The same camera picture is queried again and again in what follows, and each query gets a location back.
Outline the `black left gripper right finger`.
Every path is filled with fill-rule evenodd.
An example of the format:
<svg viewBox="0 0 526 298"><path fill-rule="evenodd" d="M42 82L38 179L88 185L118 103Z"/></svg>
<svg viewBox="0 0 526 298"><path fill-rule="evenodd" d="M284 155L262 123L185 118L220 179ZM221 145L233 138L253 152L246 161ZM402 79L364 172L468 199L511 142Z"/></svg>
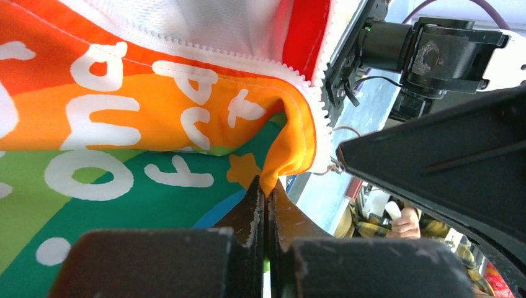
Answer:
<svg viewBox="0 0 526 298"><path fill-rule="evenodd" d="M336 238L277 184L267 199L273 297L473 297L456 256L431 239Z"/></svg>

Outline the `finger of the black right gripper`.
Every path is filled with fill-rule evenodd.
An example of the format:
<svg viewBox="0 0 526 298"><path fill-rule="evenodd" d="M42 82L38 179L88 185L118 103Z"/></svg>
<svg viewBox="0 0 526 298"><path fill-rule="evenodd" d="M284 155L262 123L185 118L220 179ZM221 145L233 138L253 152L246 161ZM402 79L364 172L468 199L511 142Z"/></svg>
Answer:
<svg viewBox="0 0 526 298"><path fill-rule="evenodd" d="M339 144L353 176L466 235L525 295L525 87Z"/></svg>

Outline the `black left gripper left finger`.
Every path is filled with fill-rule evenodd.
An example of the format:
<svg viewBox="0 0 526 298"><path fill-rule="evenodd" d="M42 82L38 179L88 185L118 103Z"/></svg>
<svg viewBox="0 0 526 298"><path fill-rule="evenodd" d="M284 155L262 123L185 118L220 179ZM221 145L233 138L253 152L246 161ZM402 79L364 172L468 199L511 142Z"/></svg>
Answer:
<svg viewBox="0 0 526 298"><path fill-rule="evenodd" d="M50 297L261 297L264 201L255 177L211 228L98 229L71 248Z"/></svg>

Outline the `red white cartoon jacket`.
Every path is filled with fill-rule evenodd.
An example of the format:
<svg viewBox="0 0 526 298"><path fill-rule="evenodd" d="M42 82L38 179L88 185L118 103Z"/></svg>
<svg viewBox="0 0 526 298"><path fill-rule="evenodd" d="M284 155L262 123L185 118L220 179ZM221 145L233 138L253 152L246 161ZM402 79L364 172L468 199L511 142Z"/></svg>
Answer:
<svg viewBox="0 0 526 298"><path fill-rule="evenodd" d="M1 296L82 234L208 228L330 164L323 71L357 1L2 1Z"/></svg>

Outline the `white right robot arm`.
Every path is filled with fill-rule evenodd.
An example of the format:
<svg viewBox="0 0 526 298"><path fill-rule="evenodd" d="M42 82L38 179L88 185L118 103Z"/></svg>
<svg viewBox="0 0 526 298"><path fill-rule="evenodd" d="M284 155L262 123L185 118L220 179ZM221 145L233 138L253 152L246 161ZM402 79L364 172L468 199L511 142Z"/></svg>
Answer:
<svg viewBox="0 0 526 298"><path fill-rule="evenodd" d="M363 65L401 73L401 94L482 96L342 142L345 170L473 240L525 296L525 37L471 21L372 22Z"/></svg>

